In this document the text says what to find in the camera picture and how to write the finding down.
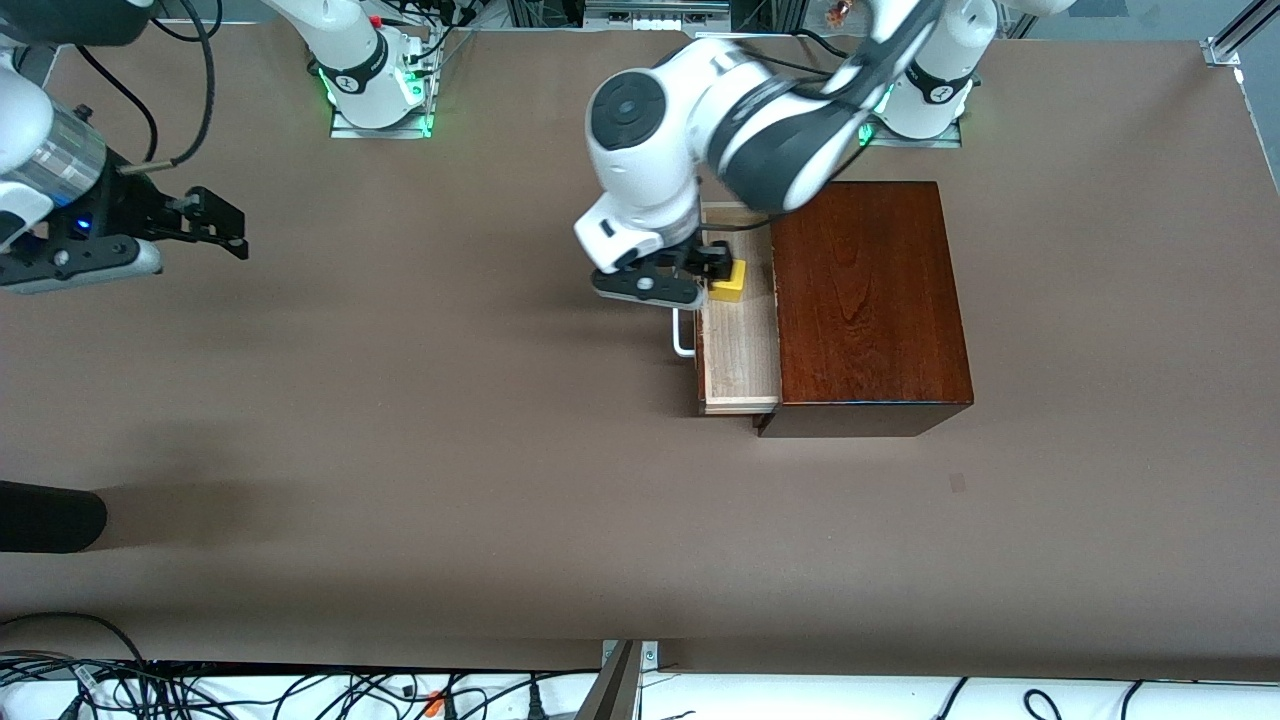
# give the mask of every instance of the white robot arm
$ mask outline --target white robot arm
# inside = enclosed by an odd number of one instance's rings
[[[1029,15],[1061,13],[1075,0],[1005,0]],[[906,79],[893,87],[879,110],[884,124],[904,137],[937,137],[964,113],[974,87],[974,70],[996,37],[995,0],[947,0],[938,28],[908,65]]]
[[[374,27],[356,0],[262,0],[293,23],[351,124],[384,128],[422,104],[422,41]]]
[[[421,40],[375,27],[356,0],[265,1],[307,41],[351,124],[387,127],[424,101],[416,76]],[[154,8],[154,0],[0,0],[4,290],[35,293],[155,274],[163,268],[156,240],[211,242],[248,258],[243,213],[204,187],[182,197],[161,193],[86,117],[54,102],[14,67],[14,47],[33,42],[128,45]],[[41,223],[47,231],[37,236]]]
[[[591,97],[586,140],[604,195],[573,224],[596,292],[692,309],[705,292],[696,167],[753,210],[787,213],[827,182],[872,108],[924,45],[946,0],[868,0],[868,38],[810,87],[703,38]]]

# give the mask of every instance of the yellow block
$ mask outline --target yellow block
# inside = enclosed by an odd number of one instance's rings
[[[745,286],[746,260],[733,260],[733,272],[728,279],[713,282],[710,291],[707,292],[707,299],[721,302],[737,302],[742,300],[742,287]]]

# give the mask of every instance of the dark wooden cabinet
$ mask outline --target dark wooden cabinet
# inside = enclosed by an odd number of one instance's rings
[[[910,437],[973,404],[936,183],[832,183],[767,232],[732,236],[756,258],[754,305],[701,311],[704,411],[758,414],[762,437]],[[771,333],[776,350],[744,347]],[[726,373],[753,404],[708,389]]]

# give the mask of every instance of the metal handle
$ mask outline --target metal handle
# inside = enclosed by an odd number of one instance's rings
[[[692,347],[680,345],[680,309],[677,307],[671,309],[671,348],[681,357],[692,357],[698,352]]]

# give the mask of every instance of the drawer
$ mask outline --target drawer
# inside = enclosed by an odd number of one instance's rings
[[[746,225],[764,219],[735,202],[703,202],[703,222]],[[773,247],[769,227],[746,232],[709,232],[746,260],[746,284],[739,302],[707,302],[696,314],[698,398],[705,415],[773,413],[781,397],[778,307],[773,293]]]

